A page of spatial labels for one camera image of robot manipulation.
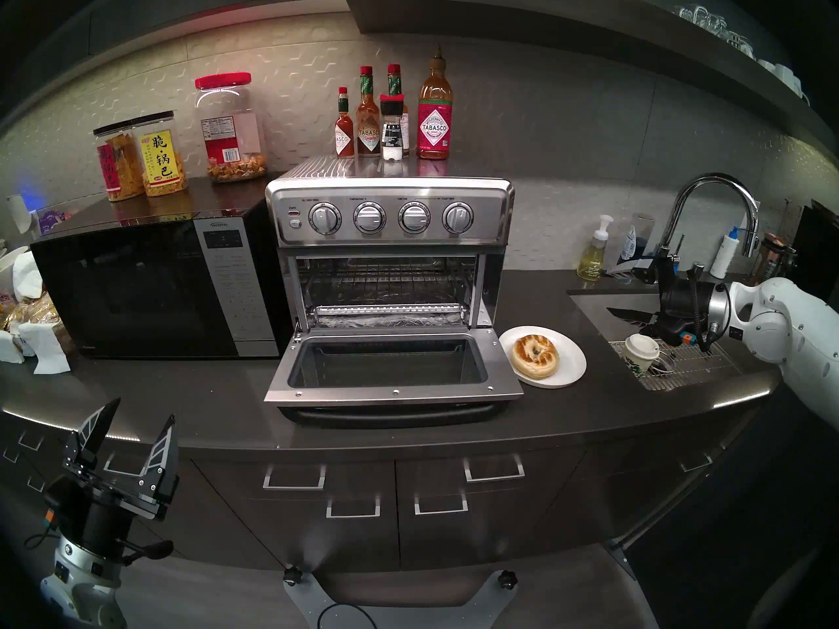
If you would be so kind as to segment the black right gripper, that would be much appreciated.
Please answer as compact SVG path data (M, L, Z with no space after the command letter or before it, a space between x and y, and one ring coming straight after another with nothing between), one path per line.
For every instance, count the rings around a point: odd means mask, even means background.
M687 335L692 344L710 347L707 339L707 316L713 284L701 285L705 265L696 262L679 277L672 262L656 262L655 257L642 257L616 265L616 275L628 275L646 284L658 283L659 313L607 307L614 317L638 327L654 325L654 335L670 346L686 344Z

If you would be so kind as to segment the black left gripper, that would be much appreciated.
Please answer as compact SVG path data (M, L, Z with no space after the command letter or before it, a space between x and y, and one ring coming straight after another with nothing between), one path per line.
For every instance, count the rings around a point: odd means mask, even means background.
M69 433L62 466L70 475L55 478L43 489L50 510L48 524L64 539L109 563L129 566L146 558L169 557L169 540L140 546L129 541L135 518L165 518L179 484L176 419L169 415L136 485L119 486L93 472L97 453L121 403L116 397Z

